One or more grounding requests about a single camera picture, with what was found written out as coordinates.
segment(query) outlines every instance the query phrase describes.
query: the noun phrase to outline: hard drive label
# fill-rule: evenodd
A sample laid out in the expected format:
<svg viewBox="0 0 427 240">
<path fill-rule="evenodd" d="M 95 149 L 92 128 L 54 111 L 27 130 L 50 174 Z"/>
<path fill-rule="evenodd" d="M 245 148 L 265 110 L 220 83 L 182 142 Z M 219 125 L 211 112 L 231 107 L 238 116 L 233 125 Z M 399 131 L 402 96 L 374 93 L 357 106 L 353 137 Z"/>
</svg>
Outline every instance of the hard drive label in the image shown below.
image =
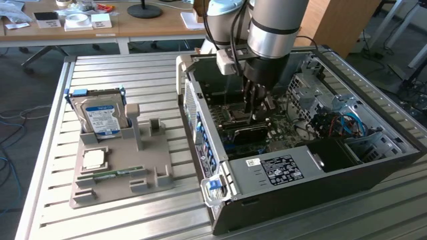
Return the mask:
<svg viewBox="0 0 427 240">
<path fill-rule="evenodd" d="M 86 108 L 94 132 L 100 135 L 100 138 L 111 138 L 119 133 L 119 120 L 114 116 L 115 107 L 112 105 L 91 106 Z"/>
<path fill-rule="evenodd" d="M 291 155 L 263 160 L 261 164 L 265 168 L 270 183 L 275 186 L 305 178 Z"/>
</svg>

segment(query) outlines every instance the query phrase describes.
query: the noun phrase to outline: paper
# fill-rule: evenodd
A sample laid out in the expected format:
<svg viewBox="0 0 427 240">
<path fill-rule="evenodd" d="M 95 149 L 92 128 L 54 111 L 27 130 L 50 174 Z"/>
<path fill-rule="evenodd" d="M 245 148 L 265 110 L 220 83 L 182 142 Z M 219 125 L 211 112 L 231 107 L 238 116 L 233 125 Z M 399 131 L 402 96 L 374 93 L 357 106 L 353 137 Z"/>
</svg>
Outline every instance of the paper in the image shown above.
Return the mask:
<svg viewBox="0 0 427 240">
<path fill-rule="evenodd" d="M 206 28 L 203 23 L 196 22 L 192 12 L 182 12 L 180 17 L 188 29 L 199 30 Z"/>
<path fill-rule="evenodd" d="M 4 26 L 7 27 L 7 29 L 20 29 L 20 28 L 28 27 L 30 24 L 24 22 L 20 24 L 6 24 Z"/>
</svg>

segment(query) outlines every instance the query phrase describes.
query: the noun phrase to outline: gray carpet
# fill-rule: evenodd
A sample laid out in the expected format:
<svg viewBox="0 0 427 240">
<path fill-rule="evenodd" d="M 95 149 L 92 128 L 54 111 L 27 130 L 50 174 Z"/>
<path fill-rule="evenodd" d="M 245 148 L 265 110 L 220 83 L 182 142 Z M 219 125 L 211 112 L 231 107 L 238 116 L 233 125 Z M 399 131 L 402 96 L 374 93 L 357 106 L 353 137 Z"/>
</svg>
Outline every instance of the gray carpet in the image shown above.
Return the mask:
<svg viewBox="0 0 427 240">
<path fill-rule="evenodd" d="M 379 26 L 385 15 L 374 18 L 369 24 L 366 32 L 373 34 L 377 27 Z M 371 52 L 381 51 L 382 40 L 387 37 L 391 28 L 387 29 L 385 35 L 378 41 L 378 46 L 371 49 Z M 190 47 L 200 47 L 202 40 L 188 40 Z M 407 29 L 401 39 L 398 40 L 393 50 L 394 55 L 385 55 L 381 60 L 385 64 L 398 65 L 407 74 L 414 70 L 407 69 L 406 65 L 415 57 L 417 53 L 427 43 L 426 34 L 417 32 L 413 29 Z M 139 42 L 132 53 L 140 52 L 168 52 L 178 50 L 187 50 L 183 41 L 162 41 L 158 43 L 158 49 L 151 48 L 151 43 Z M 119 54 L 119 47 L 114 43 L 100 44 L 100 51 L 92 49 L 91 45 L 64 46 L 63 49 L 75 56 L 92 56 L 92 55 L 112 55 Z M 31 54 L 34 54 L 40 47 L 30 47 Z M 0 48 L 0 54 L 6 52 L 6 48 Z M 0 56 L 0 113 L 8 110 L 24 110 L 39 105 L 47 105 L 52 103 L 55 95 L 55 89 L 63 66 L 63 56 L 52 51 L 40 60 L 38 60 L 31 67 L 35 70 L 34 75 L 23 73 L 20 64 L 30 57 L 30 54 L 19 52 L 16 47 L 8 49 L 8 53 Z M 361 73 L 366 74 L 375 70 L 381 65 L 371 60 L 362 57 L 361 54 L 351 54 L 347 57 L 347 61 L 359 70 Z M 399 78 L 390 73 L 387 69 L 379 70 L 369 75 L 369 79 L 379 84 L 383 88 L 394 88 L 399 86 Z M 427 70 L 422 72 L 422 81 L 427 79 Z M 18 111 L 7 112 L 7 114 L 16 114 Z M 39 116 L 48 113 L 48 109 L 42 109 L 35 112 L 31 116 Z M 16 172 L 20 179 L 23 197 L 16 201 L 18 190 L 16 182 L 11 176 L 0 191 L 0 209 L 6 209 L 12 206 L 12 212 L 0 216 L 0 239 L 14 239 L 16 234 L 16 228 L 20 219 L 20 209 L 24 205 L 24 199 L 30 187 L 34 167 L 38 159 L 39 148 L 43 140 L 44 129 L 47 125 L 47 118 L 28 120 L 26 123 L 27 134 L 23 139 L 11 147 L 6 149 L 8 158 L 12 160 L 16 166 Z M 11 123 L 23 123 L 22 119 L 10 121 Z M 16 127 L 6 126 L 0 124 L 0 141 L 15 131 Z M 6 142 L 2 146 L 4 147 L 14 139 Z M 7 176 L 8 171 L 0 171 L 0 183 Z"/>
</svg>

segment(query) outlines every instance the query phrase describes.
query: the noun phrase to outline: wooden desk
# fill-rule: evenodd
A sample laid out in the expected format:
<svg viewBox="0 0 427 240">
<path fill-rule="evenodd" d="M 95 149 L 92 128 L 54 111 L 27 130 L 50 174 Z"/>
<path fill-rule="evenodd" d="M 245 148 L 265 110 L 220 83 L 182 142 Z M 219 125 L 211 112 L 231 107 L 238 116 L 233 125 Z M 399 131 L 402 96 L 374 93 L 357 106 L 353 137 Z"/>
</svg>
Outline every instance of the wooden desk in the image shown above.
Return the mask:
<svg viewBox="0 0 427 240">
<path fill-rule="evenodd" d="M 54 0 L 40 0 L 40 2 L 26 2 L 24 13 L 34 19 L 30 27 L 10 30 L 2 25 L 0 48 L 2 47 L 30 47 L 48 45 L 79 45 L 98 43 L 118 43 L 120 54 L 130 54 L 128 43 L 136 41 L 162 41 L 203 39 L 204 30 L 188 30 L 182 20 L 180 10 L 167 6 L 156 5 L 163 10 L 163 15 L 152 19 L 139 19 L 128 15 L 128 6 L 138 2 L 108 2 L 115 6 L 118 16 L 111 17 L 112 28 L 102 28 L 87 31 L 66 32 L 64 27 L 39 28 L 35 12 L 48 12 L 60 9 Z M 191 4 L 170 2 L 179 8 L 191 8 Z"/>
</svg>

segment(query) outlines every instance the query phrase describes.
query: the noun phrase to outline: office chair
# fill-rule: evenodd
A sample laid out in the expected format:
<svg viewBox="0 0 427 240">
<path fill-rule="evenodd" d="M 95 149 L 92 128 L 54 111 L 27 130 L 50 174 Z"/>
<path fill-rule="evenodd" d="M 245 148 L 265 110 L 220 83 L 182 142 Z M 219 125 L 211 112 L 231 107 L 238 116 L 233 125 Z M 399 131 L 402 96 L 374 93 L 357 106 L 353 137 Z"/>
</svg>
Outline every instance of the office chair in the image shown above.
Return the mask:
<svg viewBox="0 0 427 240">
<path fill-rule="evenodd" d="M 92 48 L 95 50 L 100 50 L 100 46 L 98 44 L 92 44 Z M 42 56 L 44 54 L 47 54 L 51 50 L 56 50 L 60 52 L 60 54 L 66 56 L 70 56 L 68 53 L 63 50 L 63 48 L 60 46 L 44 46 L 28 59 L 27 61 L 22 64 L 22 67 L 23 67 L 23 71 L 26 74 L 31 75 L 35 73 L 35 70 L 32 68 L 28 67 L 28 65 L 35 62 L 39 58 L 42 58 Z M 27 54 L 30 51 L 28 51 L 28 48 L 27 47 L 20 47 L 19 48 L 19 51 L 24 54 Z"/>
</svg>

